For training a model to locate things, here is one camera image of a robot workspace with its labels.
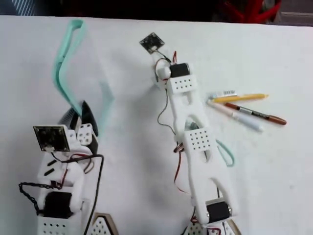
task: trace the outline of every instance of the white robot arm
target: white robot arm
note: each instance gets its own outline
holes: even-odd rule
[[[166,80],[173,116],[175,141],[183,145],[188,160],[192,205],[200,224],[221,222],[238,213],[238,204],[226,164],[217,149],[214,133],[201,102],[197,80],[188,64],[176,64],[157,71]],[[198,129],[185,130],[188,119]],[[209,200],[205,186],[212,180],[223,197]]]

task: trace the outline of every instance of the yellow pen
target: yellow pen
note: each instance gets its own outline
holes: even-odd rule
[[[215,98],[212,101],[213,102],[231,102],[231,101],[237,101],[237,100],[247,100],[247,99],[264,99],[268,97],[268,94],[245,94],[241,96],[226,96],[226,97],[219,97]]]

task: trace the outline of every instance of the perforated plastic part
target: perforated plastic part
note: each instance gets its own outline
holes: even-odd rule
[[[219,223],[218,225],[212,225],[212,228],[219,228],[221,230],[221,235],[241,235],[240,233],[237,233],[232,230],[228,222],[224,222],[225,225],[225,231],[223,228],[222,223]],[[209,229],[209,235],[218,235],[219,230],[217,229]],[[184,235],[207,235],[206,233],[206,228],[201,227],[200,224],[194,224],[194,223],[189,223]]]
[[[37,235],[80,235],[82,213],[76,213],[69,219],[38,216]]]
[[[198,88],[196,79],[192,75],[171,78],[169,82],[171,83],[173,94],[189,92]]]
[[[206,235],[206,229],[200,224],[189,223],[184,235]]]
[[[197,129],[185,133],[188,144],[195,151],[206,151],[211,148],[211,139],[208,128]]]
[[[94,223],[90,235],[111,235],[109,228],[102,217],[98,217]]]

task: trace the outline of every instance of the circuit board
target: circuit board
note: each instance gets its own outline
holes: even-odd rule
[[[165,43],[155,34],[151,33],[139,42],[149,54],[158,50]]]
[[[64,126],[34,126],[34,131],[42,151],[53,147],[55,152],[69,152]]]

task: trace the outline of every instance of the black wire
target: black wire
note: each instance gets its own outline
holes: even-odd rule
[[[89,219],[88,219],[88,222],[87,222],[87,225],[86,225],[86,228],[85,228],[85,231],[84,231],[84,235],[87,235],[87,232],[88,232],[88,228],[89,228],[89,225],[90,225],[90,222],[91,222],[91,219],[92,219],[92,216],[93,216],[93,213],[94,213],[94,210],[95,210],[95,207],[96,207],[96,204],[97,204],[97,200],[98,200],[98,193],[99,193],[99,186],[100,186],[100,179],[101,179],[101,173],[102,173],[102,168],[103,168],[103,162],[104,162],[104,156],[101,155],[101,154],[95,154],[95,155],[90,155],[90,156],[83,156],[83,157],[80,157],[80,158],[75,158],[75,159],[69,159],[69,160],[66,160],[66,161],[61,161],[60,159],[57,159],[53,153],[51,153],[52,156],[62,162],[62,163],[72,163],[72,162],[78,162],[78,161],[81,161],[81,160],[86,160],[86,159],[92,159],[92,158],[97,158],[97,157],[100,157],[101,158],[101,164],[100,164],[100,170],[99,170],[99,176],[98,176],[98,182],[97,182],[97,188],[96,188],[96,195],[94,197],[94,203],[93,203],[93,206],[92,206],[92,209],[91,209],[91,213],[90,213],[90,216],[89,216]],[[25,192],[23,190],[23,185],[27,185],[27,186],[33,186],[33,187],[40,187],[40,188],[58,188],[58,187],[53,187],[51,185],[44,185],[44,184],[36,184],[36,183],[27,183],[27,182],[22,182],[19,184],[19,188],[20,188],[20,192],[22,194],[24,194],[33,204],[34,204],[34,207],[35,207],[35,210],[36,210],[36,214],[39,215],[40,213],[42,213],[42,211],[39,209],[38,207],[38,204],[37,204],[37,201],[34,197],[30,196],[27,192]]]
[[[53,158],[54,158],[55,160],[57,160],[58,162],[62,162],[60,159],[58,159],[58,158],[54,155],[54,153],[51,153],[51,155],[52,155]]]
[[[59,187],[54,187],[54,186],[45,185],[45,184],[28,183],[28,182],[19,183],[20,192],[22,194],[24,194],[24,196],[26,196],[34,204],[34,208],[36,210],[37,215],[41,214],[43,211],[39,209],[36,199],[34,197],[30,196],[29,193],[24,191],[24,189],[23,189],[24,185],[25,186],[32,186],[32,187],[39,187],[39,188],[46,188],[46,189],[53,189],[53,188],[60,189]]]
[[[164,109],[163,109],[163,110],[161,111],[161,113],[157,116],[157,122],[158,122],[158,124],[161,125],[161,126],[167,126],[167,127],[169,127],[169,128],[171,129],[171,131],[173,132],[173,134],[176,135],[176,134],[175,134],[175,131],[173,130],[173,128],[172,128],[170,125],[164,124],[164,123],[161,123],[161,122],[160,122],[160,116],[164,113],[164,111],[166,110],[167,105],[168,105],[167,89],[165,89],[165,93],[166,93],[166,104],[165,104]]]
[[[159,53],[160,55],[162,55],[164,57],[164,59],[166,59],[169,63],[171,63],[172,61],[167,58],[162,52],[160,52],[159,50],[155,50],[157,53]]]
[[[90,225],[93,213],[94,213],[94,209],[95,209],[96,204],[97,204],[98,193],[99,193],[99,186],[100,186],[100,179],[101,179],[101,173],[102,173],[103,162],[104,162],[104,156],[101,155],[101,154],[95,154],[95,155],[90,155],[90,156],[83,156],[81,158],[75,158],[75,159],[69,159],[69,160],[66,160],[66,161],[61,161],[62,163],[72,163],[72,162],[78,162],[78,161],[81,161],[81,160],[97,158],[97,157],[101,158],[101,164],[100,164],[100,170],[99,170],[99,176],[98,176],[98,182],[97,182],[97,188],[96,188],[96,195],[94,197],[94,203],[93,203],[93,206],[92,206],[92,209],[91,209],[91,213],[90,213],[90,216],[89,216],[89,219],[88,219],[85,231],[84,231],[84,235],[87,235],[88,228],[89,228],[89,225]]]

